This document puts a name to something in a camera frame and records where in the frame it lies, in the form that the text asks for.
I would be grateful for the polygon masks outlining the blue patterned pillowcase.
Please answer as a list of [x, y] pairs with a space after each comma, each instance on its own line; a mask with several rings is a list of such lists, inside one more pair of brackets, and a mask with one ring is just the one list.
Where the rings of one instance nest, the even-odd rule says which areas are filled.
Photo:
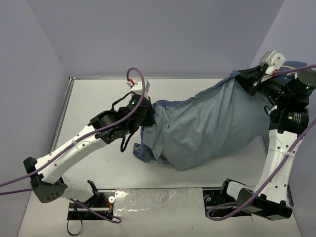
[[133, 154], [177, 170], [201, 165], [236, 152], [254, 138], [268, 134], [266, 95], [248, 95], [236, 80], [237, 71], [184, 101], [153, 103], [155, 124], [141, 128]]

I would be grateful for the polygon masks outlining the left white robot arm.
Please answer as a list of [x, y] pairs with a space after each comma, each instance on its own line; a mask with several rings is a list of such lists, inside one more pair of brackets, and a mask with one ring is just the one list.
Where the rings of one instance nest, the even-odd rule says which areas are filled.
[[150, 98], [132, 95], [125, 107], [103, 111], [92, 118], [75, 137], [41, 158], [28, 157], [23, 164], [31, 175], [31, 186], [41, 203], [72, 198], [95, 206], [100, 194], [93, 181], [78, 181], [65, 172], [94, 151], [120, 139], [120, 151], [126, 150], [133, 134], [141, 126], [151, 126], [154, 110]]

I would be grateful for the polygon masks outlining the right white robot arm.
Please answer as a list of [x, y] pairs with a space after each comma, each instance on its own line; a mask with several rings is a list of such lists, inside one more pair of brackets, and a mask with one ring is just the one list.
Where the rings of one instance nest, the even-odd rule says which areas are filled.
[[307, 67], [289, 72], [272, 70], [267, 80], [247, 87], [250, 95], [262, 93], [272, 104], [266, 107], [270, 118], [269, 147], [260, 180], [254, 190], [227, 179], [219, 191], [220, 201], [236, 200], [236, 210], [274, 221], [288, 219], [292, 208], [286, 204], [288, 180], [296, 152], [305, 134], [315, 124], [309, 122], [309, 96], [316, 88], [316, 72]]

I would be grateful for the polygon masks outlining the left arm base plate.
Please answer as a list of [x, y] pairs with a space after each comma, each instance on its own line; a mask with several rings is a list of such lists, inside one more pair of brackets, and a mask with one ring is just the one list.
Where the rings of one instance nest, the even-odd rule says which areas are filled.
[[[89, 201], [82, 202], [81, 204], [90, 208], [94, 212], [102, 215], [103, 217], [113, 220], [114, 215], [114, 203], [115, 203], [115, 190], [98, 190], [99, 198], [91, 204]], [[69, 201], [69, 208], [67, 214], [67, 221], [96, 221], [103, 220], [99, 216], [94, 215], [90, 211], [76, 205], [73, 201]]]

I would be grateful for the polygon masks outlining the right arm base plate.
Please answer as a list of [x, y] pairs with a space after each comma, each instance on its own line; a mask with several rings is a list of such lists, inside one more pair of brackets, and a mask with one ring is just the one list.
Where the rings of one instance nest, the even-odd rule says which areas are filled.
[[[223, 203], [235, 202], [233, 197], [230, 197], [228, 195], [221, 195], [221, 189], [219, 187], [202, 189], [202, 195], [203, 195], [206, 217], [207, 217], [207, 211], [209, 209]], [[209, 213], [209, 216], [213, 218], [221, 218], [230, 214], [235, 209], [237, 209], [236, 205], [220, 206], [220, 207], [217, 207], [215, 210], [212, 210]]]

